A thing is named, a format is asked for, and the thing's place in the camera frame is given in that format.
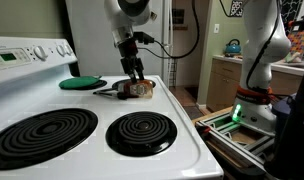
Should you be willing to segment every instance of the wall outlet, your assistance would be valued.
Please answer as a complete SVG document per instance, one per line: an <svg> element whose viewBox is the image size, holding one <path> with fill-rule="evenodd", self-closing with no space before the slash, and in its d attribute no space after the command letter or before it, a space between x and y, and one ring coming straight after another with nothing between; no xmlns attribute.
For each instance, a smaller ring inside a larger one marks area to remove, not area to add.
<svg viewBox="0 0 304 180"><path fill-rule="evenodd" d="M214 25L214 33L219 33L220 31L220 24L215 24Z"/></svg>

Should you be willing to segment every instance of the digital display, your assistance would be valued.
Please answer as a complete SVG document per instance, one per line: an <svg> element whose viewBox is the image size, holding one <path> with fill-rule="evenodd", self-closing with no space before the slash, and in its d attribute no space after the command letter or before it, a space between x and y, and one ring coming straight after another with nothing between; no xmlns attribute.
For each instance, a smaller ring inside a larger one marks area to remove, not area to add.
<svg viewBox="0 0 304 180"><path fill-rule="evenodd" d="M16 57L12 53L1 54L1 57L4 61L13 61L16 60Z"/></svg>

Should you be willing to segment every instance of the white electric stove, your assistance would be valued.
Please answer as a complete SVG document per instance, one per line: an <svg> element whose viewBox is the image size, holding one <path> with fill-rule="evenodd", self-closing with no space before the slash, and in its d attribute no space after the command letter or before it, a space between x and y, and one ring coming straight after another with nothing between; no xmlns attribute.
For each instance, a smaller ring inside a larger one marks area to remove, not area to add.
<svg viewBox="0 0 304 180"><path fill-rule="evenodd" d="M158 76L146 77L156 83L152 99L60 89L72 78L66 64L76 61L62 39L0 37L0 180L223 178ZM107 85L100 89L122 79L102 77Z"/></svg>

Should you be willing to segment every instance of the wall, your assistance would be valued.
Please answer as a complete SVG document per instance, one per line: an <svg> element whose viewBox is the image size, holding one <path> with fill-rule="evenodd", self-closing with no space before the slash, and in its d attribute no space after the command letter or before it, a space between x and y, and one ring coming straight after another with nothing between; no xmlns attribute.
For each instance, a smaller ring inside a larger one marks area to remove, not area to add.
<svg viewBox="0 0 304 180"><path fill-rule="evenodd" d="M225 9L229 12L232 0L223 0L223 2ZM219 0L210 0L209 7L197 101L199 105L206 104L213 55L222 54L225 45L231 39L239 39L242 47L247 40L243 18L226 17ZM220 24L218 34L213 32L214 24Z"/></svg>
<svg viewBox="0 0 304 180"><path fill-rule="evenodd" d="M65 0L0 0L0 36L70 40Z"/></svg>
<svg viewBox="0 0 304 180"><path fill-rule="evenodd" d="M190 51L196 38L196 25L191 7L191 0L173 0L173 8L185 9L184 25L188 25L187 31L174 31L173 55L182 55ZM208 14L208 0L196 0L196 12L200 23L200 41L195 51L188 57L178 60L176 85L198 85L200 80L203 45Z"/></svg>

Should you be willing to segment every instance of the stove control panel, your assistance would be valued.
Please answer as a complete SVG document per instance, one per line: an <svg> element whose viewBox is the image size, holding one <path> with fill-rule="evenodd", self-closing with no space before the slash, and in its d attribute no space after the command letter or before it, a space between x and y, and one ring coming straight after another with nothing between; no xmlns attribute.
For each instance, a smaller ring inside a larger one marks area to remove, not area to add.
<svg viewBox="0 0 304 180"><path fill-rule="evenodd" d="M0 83L76 61L65 39L0 37Z"/></svg>

